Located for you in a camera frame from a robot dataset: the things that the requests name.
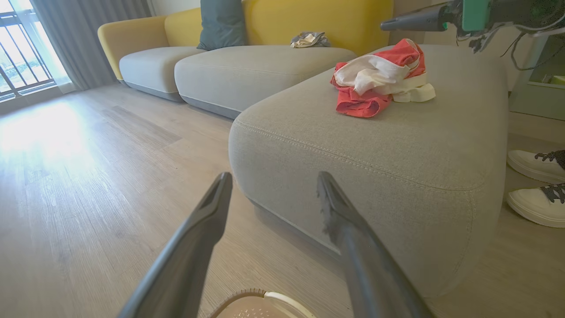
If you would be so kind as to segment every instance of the black shoelace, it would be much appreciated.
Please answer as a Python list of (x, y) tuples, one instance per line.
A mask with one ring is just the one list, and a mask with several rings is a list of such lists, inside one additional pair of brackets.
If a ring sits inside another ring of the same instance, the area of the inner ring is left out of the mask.
[(555, 202), (555, 199), (558, 199), (561, 203), (565, 203), (565, 183), (552, 184), (551, 186), (541, 187), (540, 189), (552, 203)]
[(555, 156), (557, 155), (557, 152), (552, 151), (550, 153), (538, 153), (537, 155), (534, 156), (535, 159), (538, 159), (539, 157), (541, 157), (541, 161), (545, 161), (546, 159), (549, 159), (549, 161), (553, 161), (553, 159), (555, 159)]

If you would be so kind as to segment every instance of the sofa cushion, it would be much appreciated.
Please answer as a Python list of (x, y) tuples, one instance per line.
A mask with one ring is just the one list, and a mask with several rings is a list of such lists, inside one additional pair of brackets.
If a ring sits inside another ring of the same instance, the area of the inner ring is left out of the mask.
[(135, 52), (122, 57), (120, 71), (130, 87), (170, 100), (182, 101), (175, 85), (175, 64), (204, 50), (175, 46)]
[(453, 288), (489, 243), (506, 163), (506, 73), (499, 61), (421, 46), (437, 97), (373, 118), (336, 112), (327, 71), (245, 110), (229, 160), (252, 201), (331, 247), (318, 172), (333, 174), (424, 296)]
[(340, 48), (234, 46), (180, 60), (175, 80), (189, 104), (235, 118), (254, 103), (353, 58), (353, 52)]

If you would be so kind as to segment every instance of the white sneaker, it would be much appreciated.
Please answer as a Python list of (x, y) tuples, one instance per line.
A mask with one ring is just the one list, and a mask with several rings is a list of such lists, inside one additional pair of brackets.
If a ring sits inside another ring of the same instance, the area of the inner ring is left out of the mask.
[(565, 227), (565, 183), (508, 194), (508, 205), (528, 220), (551, 227)]
[(507, 162), (526, 177), (548, 183), (565, 182), (565, 150), (538, 154), (511, 150)]

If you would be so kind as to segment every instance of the sofa stitching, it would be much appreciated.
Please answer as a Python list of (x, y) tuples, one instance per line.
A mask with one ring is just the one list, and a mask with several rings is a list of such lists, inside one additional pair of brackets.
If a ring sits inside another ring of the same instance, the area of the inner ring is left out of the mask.
[(378, 165), (375, 165), (375, 164), (371, 164), (371, 163), (366, 162), (366, 161), (363, 161), (363, 160), (361, 160), (361, 159), (358, 159), (358, 158), (355, 158), (355, 157), (351, 157), (351, 156), (348, 156), (348, 155), (346, 155), (346, 154), (334, 152), (334, 151), (332, 151), (332, 150), (330, 150), (330, 149), (326, 149), (326, 148), (324, 148), (324, 147), (320, 147), (320, 146), (317, 146), (317, 145), (313, 145), (313, 144), (307, 143), (307, 142), (302, 141), (302, 140), (299, 140), (299, 139), (295, 139), (295, 138), (288, 137), (288, 136), (285, 136), (285, 135), (277, 134), (276, 132), (272, 132), (272, 131), (269, 131), (269, 130), (265, 130), (265, 129), (263, 129), (263, 128), (255, 127), (255, 126), (252, 126), (252, 125), (250, 125), (250, 124), (243, 123), (243, 122), (241, 122), (241, 121), (239, 121), (239, 120), (237, 120), (237, 119), (236, 119), (235, 123), (238, 124), (238, 125), (241, 126), (241, 127), (250, 127), (250, 128), (254, 128), (254, 129), (256, 129), (257, 131), (264, 131), (264, 132), (267, 132), (267, 133), (269, 133), (269, 134), (273, 134), (273, 135), (276, 135), (276, 136), (279, 136), (279, 137), (287, 138), (287, 139), (289, 139), (289, 140), (294, 140), (294, 141), (296, 141), (296, 142), (298, 142), (298, 143), (302, 143), (302, 144), (305, 144), (305, 145), (308, 145), (308, 146), (311, 146), (311, 147), (314, 147), (314, 148), (317, 148), (317, 149), (321, 149), (321, 150), (327, 151), (327, 152), (329, 152), (329, 153), (333, 153), (333, 154), (335, 154), (335, 155), (337, 155), (337, 156), (341, 156), (341, 157), (348, 158), (348, 159), (350, 159), (350, 160), (355, 160), (355, 161), (361, 162), (361, 163), (363, 163), (363, 164), (365, 164), (365, 165), (368, 165), (368, 166), (370, 166), (370, 167), (374, 167), (374, 168), (376, 168), (376, 169), (380, 169), (380, 170), (386, 171), (386, 172), (388, 172), (388, 173), (390, 173), (390, 174), (392, 174), (392, 175), (396, 175), (396, 176), (398, 176), (398, 177), (408, 179), (408, 180), (410, 180), (410, 181), (412, 181), (412, 182), (421, 184), (421, 185), (423, 185), (423, 186), (432, 186), (432, 187), (438, 187), (438, 188), (445, 188), (446, 190), (449, 190), (450, 188), (451, 188), (451, 189), (454, 189), (454, 190), (470, 190), (470, 189), (476, 188), (477, 186), (483, 185), (483, 183), (485, 182), (485, 181), (482, 181), (481, 183), (476, 183), (476, 184), (472, 184), (472, 185), (470, 185), (470, 186), (465, 186), (465, 187), (458, 187), (458, 186), (451, 186), (451, 187), (448, 187), (448, 186), (445, 186), (445, 185), (435, 184), (435, 183), (428, 183), (428, 184), (426, 184), (426, 183), (424, 183), (423, 181), (420, 181), (420, 180), (418, 180), (418, 179), (415, 179), (415, 178), (412, 178), (412, 177), (409, 177), (409, 176), (406, 176), (406, 175), (402, 175), (402, 174), (400, 174), (400, 173), (398, 173), (398, 172), (391, 171), (390, 169), (387, 169), (387, 168), (384, 168), (384, 167), (381, 167), (381, 166), (378, 166)]
[(316, 149), (316, 148), (307, 147), (306, 145), (303, 145), (303, 144), (300, 144), (300, 143), (297, 143), (297, 142), (294, 142), (294, 141), (291, 141), (291, 140), (286, 140), (286, 139), (283, 139), (283, 138), (281, 138), (281, 137), (277, 137), (277, 136), (275, 136), (275, 135), (266, 134), (265, 132), (262, 132), (262, 131), (259, 131), (259, 130), (255, 130), (255, 129), (250, 128), (250, 127), (243, 126), (243, 125), (241, 124), (241, 122), (239, 122), (239, 121), (234, 121), (234, 124), (236, 124), (236, 125), (238, 125), (238, 126), (244, 128), (244, 129), (247, 129), (247, 130), (250, 130), (250, 131), (254, 131), (254, 132), (258, 133), (258, 134), (265, 135), (265, 136), (268, 136), (268, 137), (271, 137), (271, 138), (274, 138), (274, 139), (282, 140), (282, 141), (285, 141), (285, 142), (287, 142), (287, 143), (289, 143), (289, 144), (297, 145), (297, 146), (302, 147), (302, 148), (304, 148), (304, 149), (308, 149), (308, 150), (310, 150), (310, 151), (313, 151), (313, 152), (316, 152), (316, 153), (320, 153), (320, 154), (326, 155), (326, 156), (328, 156), (328, 157), (332, 157), (332, 158), (338, 159), (338, 160), (340, 160), (340, 161), (346, 162), (346, 163), (351, 164), (351, 165), (353, 165), (353, 166), (356, 166), (356, 167), (359, 167), (359, 168), (362, 168), (362, 169), (371, 171), (371, 172), (376, 173), (376, 174), (384, 175), (385, 177), (388, 177), (388, 178), (390, 178), (390, 179), (394, 179), (394, 180), (397, 180), (397, 181), (400, 181), (400, 182), (403, 182), (403, 183), (406, 183), (406, 184), (410, 184), (411, 186), (415, 186), (415, 187), (417, 187), (417, 188), (421, 188), (421, 189), (424, 189), (424, 190), (427, 190), (427, 191), (432, 191), (432, 192), (439, 192), (439, 193), (443, 193), (443, 194), (448, 194), (448, 193), (451, 192), (451, 191), (444, 191), (443, 189), (437, 189), (437, 188), (433, 188), (433, 187), (430, 187), (430, 186), (426, 186), (426, 185), (424, 185), (424, 184), (419, 184), (419, 183), (415, 183), (415, 182), (412, 182), (412, 181), (408, 181), (408, 180), (404, 180), (404, 179), (400, 179), (400, 178), (395, 178), (395, 176), (389, 175), (388, 173), (385, 173), (385, 172), (383, 172), (383, 171), (377, 171), (377, 170), (371, 169), (370, 167), (362, 166), (362, 165), (360, 165), (358, 162), (354, 162), (354, 161), (351, 161), (351, 160), (347, 160), (347, 159), (345, 159), (345, 158), (338, 157), (338, 156), (333, 156), (334, 153), (332, 153), (332, 152), (329, 152), (329, 151), (323, 152), (323, 151), (320, 151), (319, 149)]
[(475, 223), (475, 216), (476, 216), (476, 213), (477, 213), (476, 206), (475, 206), (475, 199), (473, 198), (473, 193), (471, 191), (467, 192), (467, 203), (469, 204), (469, 207), (471, 208), (471, 213), (469, 213), (469, 220), (467, 221), (467, 240), (465, 242), (465, 248), (463, 249), (463, 252), (461, 253), (461, 257), (459, 258), (459, 261), (457, 262), (457, 264), (455, 265), (455, 268), (453, 269), (453, 276), (452, 277), (457, 275), (457, 272), (459, 271), (459, 268), (461, 267), (463, 260), (465, 260), (465, 256), (467, 256), (467, 252), (469, 250), (469, 245), (471, 244), (471, 234), (473, 233), (473, 225)]
[(241, 67), (229, 67), (229, 66), (217, 66), (217, 65), (204, 65), (204, 64), (194, 64), (194, 63), (182, 63), (182, 65), (187, 66), (202, 66), (202, 67), (209, 67), (209, 68), (222, 68), (226, 70), (238, 70), (238, 71), (252, 71), (252, 72), (260, 72), (260, 73), (273, 73), (279, 75), (291, 75), (291, 76), (300, 76), (301, 74), (294, 74), (294, 73), (283, 73), (283, 72), (275, 72), (275, 71), (265, 71), (265, 70), (252, 70), (250, 68), (241, 68)]

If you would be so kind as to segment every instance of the laminate flooring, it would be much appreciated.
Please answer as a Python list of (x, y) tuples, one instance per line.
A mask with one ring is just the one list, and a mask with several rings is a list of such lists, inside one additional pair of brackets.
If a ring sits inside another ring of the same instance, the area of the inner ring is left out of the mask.
[[(554, 125), (551, 135), (565, 136), (562, 123), (513, 115), (509, 147), (563, 148), (527, 133)], [(230, 171), (231, 124), (123, 85), (2, 116), (1, 316), (115, 317), (210, 183)], [(507, 169), (507, 190), (542, 185)], [(199, 316), (246, 288), (286, 294), (318, 318), (353, 316), (336, 258), (255, 211), (235, 186)], [(438, 317), (565, 317), (565, 229), (504, 203), (480, 264), (428, 303)]]

